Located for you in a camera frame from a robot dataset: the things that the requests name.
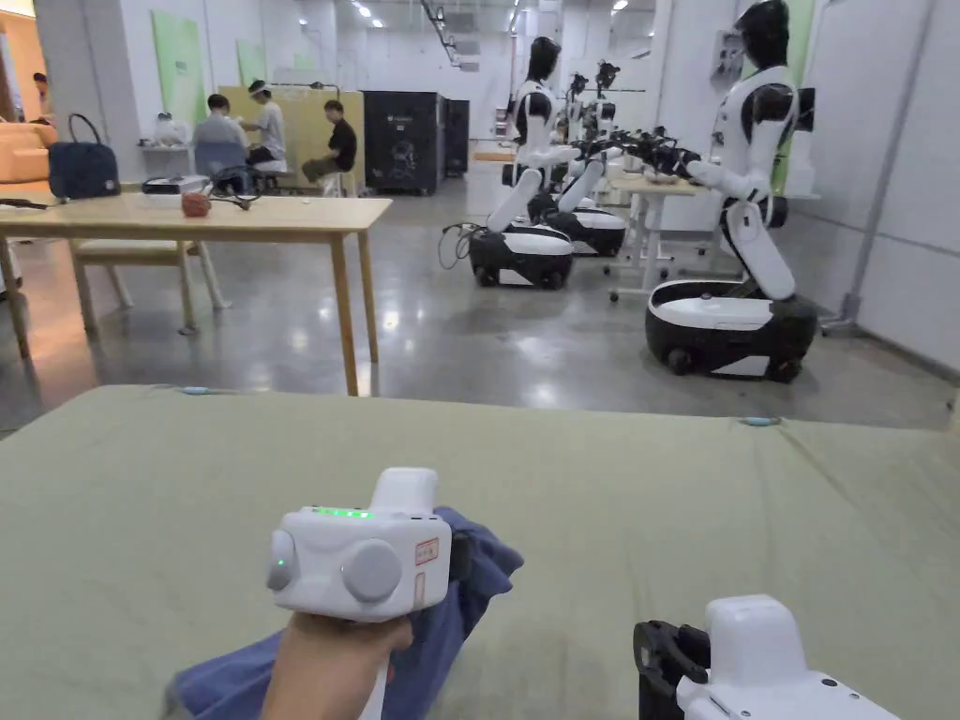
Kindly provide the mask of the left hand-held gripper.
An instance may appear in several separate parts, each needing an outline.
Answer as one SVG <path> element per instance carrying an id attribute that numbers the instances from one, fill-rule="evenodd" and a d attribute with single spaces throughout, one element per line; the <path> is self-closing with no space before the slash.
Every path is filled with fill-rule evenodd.
<path id="1" fill-rule="evenodd" d="M 395 467 L 369 506 L 305 506 L 271 536 L 267 588 L 293 612 L 383 623 L 440 604 L 469 575 L 470 538 L 434 510 L 438 474 Z"/>

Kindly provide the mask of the person's left hand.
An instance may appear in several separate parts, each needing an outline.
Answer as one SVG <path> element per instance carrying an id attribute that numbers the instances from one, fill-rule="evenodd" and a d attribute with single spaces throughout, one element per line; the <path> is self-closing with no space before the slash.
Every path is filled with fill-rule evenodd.
<path id="1" fill-rule="evenodd" d="M 351 623 L 294 613 L 281 634 L 261 719 L 358 719 L 381 669 L 413 641 L 407 618 Z"/>

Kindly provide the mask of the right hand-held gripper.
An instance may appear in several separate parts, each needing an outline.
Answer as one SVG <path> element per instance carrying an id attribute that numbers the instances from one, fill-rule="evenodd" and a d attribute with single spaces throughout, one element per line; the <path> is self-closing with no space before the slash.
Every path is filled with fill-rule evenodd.
<path id="1" fill-rule="evenodd" d="M 807 666 L 799 625 L 769 595 L 721 598 L 706 607 L 711 646 L 705 681 L 676 685 L 664 665 L 663 621 L 633 631 L 639 719 L 892 719 L 872 699 Z"/>

